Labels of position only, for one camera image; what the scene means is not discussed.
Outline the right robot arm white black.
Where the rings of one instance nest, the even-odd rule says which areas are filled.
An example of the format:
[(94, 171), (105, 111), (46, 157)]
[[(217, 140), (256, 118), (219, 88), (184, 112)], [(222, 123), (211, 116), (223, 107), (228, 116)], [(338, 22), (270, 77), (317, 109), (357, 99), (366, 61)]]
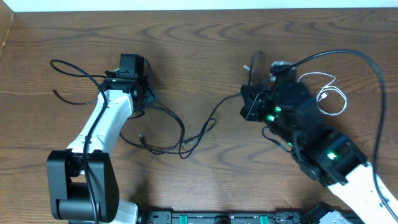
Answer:
[(242, 117), (284, 140), (299, 168), (344, 201), (364, 223), (397, 223), (397, 199), (376, 166), (345, 134), (326, 124), (317, 99), (285, 62), (271, 66), (272, 86), (241, 87)]

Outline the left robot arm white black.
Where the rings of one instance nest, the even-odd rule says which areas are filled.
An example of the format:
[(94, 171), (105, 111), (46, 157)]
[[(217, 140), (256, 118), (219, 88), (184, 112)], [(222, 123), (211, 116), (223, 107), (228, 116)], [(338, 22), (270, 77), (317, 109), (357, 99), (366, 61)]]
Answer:
[(157, 95), (147, 81), (149, 61), (121, 54), (117, 70), (107, 71), (96, 106), (68, 147), (47, 158), (50, 209), (69, 223), (137, 223), (139, 208), (119, 197), (111, 156), (121, 128)]

